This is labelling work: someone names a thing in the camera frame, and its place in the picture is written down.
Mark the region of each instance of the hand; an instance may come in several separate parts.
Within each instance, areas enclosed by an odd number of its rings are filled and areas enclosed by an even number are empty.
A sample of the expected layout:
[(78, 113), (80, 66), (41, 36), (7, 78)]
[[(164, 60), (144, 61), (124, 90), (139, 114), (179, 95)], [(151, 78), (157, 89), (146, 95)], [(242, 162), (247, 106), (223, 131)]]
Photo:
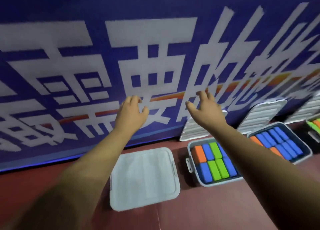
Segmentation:
[(198, 91), (196, 94), (200, 97), (199, 110), (193, 103), (186, 101), (186, 108), (196, 123), (207, 131), (226, 125), (227, 122), (222, 113), (221, 106), (215, 102), (214, 96), (204, 91)]
[(149, 115), (148, 107), (144, 107), (142, 113), (139, 112), (138, 103), (141, 99), (134, 95), (128, 96), (122, 102), (117, 117), (115, 119), (115, 130), (127, 132), (131, 136), (146, 122)]

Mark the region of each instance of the orange block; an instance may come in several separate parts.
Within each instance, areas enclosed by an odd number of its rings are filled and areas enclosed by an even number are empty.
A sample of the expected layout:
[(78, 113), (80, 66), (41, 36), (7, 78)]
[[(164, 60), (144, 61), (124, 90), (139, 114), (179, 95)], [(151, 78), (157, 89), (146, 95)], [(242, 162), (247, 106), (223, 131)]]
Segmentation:
[(203, 151), (203, 148), (201, 145), (195, 146), (191, 152), (194, 162), (197, 164), (207, 162), (207, 159), (204, 153), (205, 152)]
[(317, 127), (319, 127), (320, 128), (320, 122), (319, 121), (317, 121), (317, 120), (314, 120), (314, 121), (312, 121)]
[(275, 147), (271, 147), (270, 150), (271, 150), (271, 152), (277, 154), (278, 156), (280, 156), (284, 159), (284, 157), (281, 155), (281, 153)]
[(261, 145), (262, 147), (264, 147), (264, 146), (262, 145), (262, 143), (259, 141), (259, 139), (256, 138), (256, 136), (251, 136), (250, 139), (251, 139), (252, 141), (254, 141), (255, 143), (257, 143), (257, 144)]

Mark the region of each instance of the person's right arm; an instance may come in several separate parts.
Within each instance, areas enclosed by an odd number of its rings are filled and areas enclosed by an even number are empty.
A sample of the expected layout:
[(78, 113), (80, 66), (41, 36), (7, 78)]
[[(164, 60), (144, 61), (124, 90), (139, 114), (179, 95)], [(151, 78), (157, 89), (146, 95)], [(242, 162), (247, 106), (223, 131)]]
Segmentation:
[(320, 183), (226, 123), (214, 96), (199, 91), (193, 119), (221, 144), (278, 229), (320, 229)]

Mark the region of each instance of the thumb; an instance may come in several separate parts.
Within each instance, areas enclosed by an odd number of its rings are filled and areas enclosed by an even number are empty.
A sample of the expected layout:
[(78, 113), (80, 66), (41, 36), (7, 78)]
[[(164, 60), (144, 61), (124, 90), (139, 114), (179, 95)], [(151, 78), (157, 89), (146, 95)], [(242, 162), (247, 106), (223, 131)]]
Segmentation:
[(146, 119), (149, 115), (149, 108), (148, 107), (143, 107), (141, 114), (143, 115), (143, 117)]
[(188, 109), (190, 115), (193, 115), (197, 111), (197, 108), (190, 101), (186, 101), (186, 108)]

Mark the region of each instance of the person's left arm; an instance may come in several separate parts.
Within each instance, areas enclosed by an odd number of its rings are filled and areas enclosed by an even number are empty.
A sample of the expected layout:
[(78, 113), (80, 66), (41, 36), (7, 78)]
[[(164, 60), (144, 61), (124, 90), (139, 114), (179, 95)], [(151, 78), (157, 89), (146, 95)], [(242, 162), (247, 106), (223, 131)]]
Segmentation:
[(123, 148), (145, 123), (149, 110), (139, 112), (138, 96), (121, 104), (114, 130), (96, 147), (67, 168), (56, 186), (26, 211), (14, 229), (80, 229), (94, 212), (102, 190)]

